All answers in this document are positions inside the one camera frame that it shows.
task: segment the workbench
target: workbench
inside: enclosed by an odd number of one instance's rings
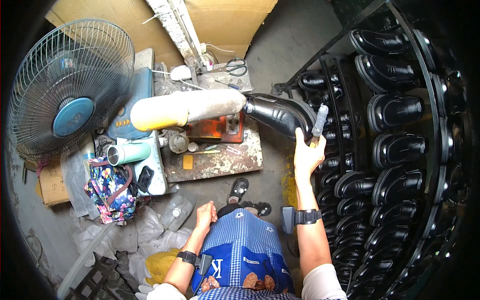
[[[199,149],[204,151],[206,147],[215,143],[198,142]],[[238,150],[239,154],[228,151],[230,146]],[[241,144],[219,144],[214,150],[220,153],[195,154],[185,152],[182,154],[173,153],[169,147],[160,150],[164,165],[167,182],[187,181],[203,178],[211,178],[230,174],[238,174],[263,169],[262,147],[260,135],[254,120],[245,118],[244,138]],[[183,156],[193,156],[193,169],[183,169]]]

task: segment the electric fan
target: electric fan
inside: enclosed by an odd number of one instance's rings
[[[95,130],[129,92],[135,51],[108,21],[66,23],[39,40],[17,72],[9,136],[21,157],[63,152]]]

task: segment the worker's hand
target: worker's hand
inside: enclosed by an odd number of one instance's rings
[[[216,222],[217,219],[215,205],[213,205],[213,201],[210,201],[197,208],[196,228],[203,230],[207,234],[210,231],[210,223]]]
[[[316,148],[310,148],[305,144],[303,132],[300,128],[295,130],[295,136],[297,137],[295,157],[293,158],[293,164],[295,165],[295,180],[297,183],[305,180],[310,182],[310,176],[312,175],[313,170],[315,170],[315,168],[325,159],[324,151],[326,139],[321,135],[318,146]]]

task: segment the shoe rack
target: shoe rack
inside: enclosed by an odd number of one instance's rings
[[[376,11],[389,11],[396,20],[396,31],[401,31],[409,44],[408,52],[415,60],[413,64],[422,82],[423,101],[429,108],[428,116],[422,119],[423,126],[428,128],[427,155],[419,161],[383,170],[372,162],[375,154],[372,145],[378,133],[371,130],[367,117],[367,104],[375,93],[362,81],[351,57],[327,53]],[[326,104],[334,124],[327,130],[334,131],[336,143],[327,146],[326,158],[337,157],[339,164],[335,168],[325,170],[321,167],[315,171],[315,195],[324,214],[337,277],[349,299],[402,299],[407,293],[410,297],[415,296],[412,287],[421,290],[436,270],[441,270],[459,253],[459,247],[454,246],[464,219],[462,212],[473,197],[469,174],[478,172],[471,164],[474,161],[472,115],[461,99],[447,95],[447,90],[453,89],[455,84],[461,87],[460,72],[455,71],[454,66],[441,70],[435,68],[420,39],[429,41],[427,37],[419,36],[418,29],[423,28],[414,28],[394,2],[375,0],[288,82],[273,86],[274,93],[285,92],[290,98],[293,98],[292,91],[296,90],[314,109],[317,106],[312,99],[325,99],[323,93],[328,94]],[[320,68],[311,70],[316,61]],[[315,94],[305,91],[299,84],[302,76],[315,73],[325,78],[326,91]],[[396,135],[413,127],[415,124],[406,124],[382,133]],[[348,137],[345,128],[349,128]],[[408,175],[398,171],[399,168],[405,169]],[[376,217],[394,205],[380,205],[378,201],[365,199],[378,198],[375,193],[382,187],[382,180],[394,172],[398,176],[416,174],[419,177],[418,191],[397,203],[400,208],[396,209],[408,210],[410,215],[407,218],[383,225],[375,221]],[[374,182],[373,191],[359,195],[358,201],[338,197],[341,192],[332,182],[340,182],[349,176],[358,177],[359,174],[366,178],[362,183],[364,186]],[[356,205],[357,211],[346,213],[342,210],[347,200]],[[374,240],[386,246],[375,247]]]

